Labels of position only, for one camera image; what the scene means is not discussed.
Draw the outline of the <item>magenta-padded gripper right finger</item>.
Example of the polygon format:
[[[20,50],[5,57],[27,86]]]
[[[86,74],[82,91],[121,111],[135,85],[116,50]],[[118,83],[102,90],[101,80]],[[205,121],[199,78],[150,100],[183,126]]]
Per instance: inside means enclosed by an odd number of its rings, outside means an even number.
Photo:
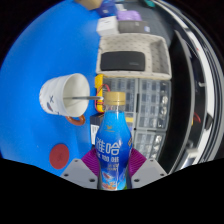
[[[127,168],[127,188],[146,186],[167,175],[155,159],[147,159],[136,149],[131,150]]]

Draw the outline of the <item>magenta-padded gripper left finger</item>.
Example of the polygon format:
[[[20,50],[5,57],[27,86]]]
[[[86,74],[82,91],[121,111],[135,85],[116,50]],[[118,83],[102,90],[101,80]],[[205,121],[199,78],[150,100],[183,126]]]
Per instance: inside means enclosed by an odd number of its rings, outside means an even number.
[[[73,159],[61,177],[84,188],[97,189],[100,165],[96,150],[91,149],[81,159]]]

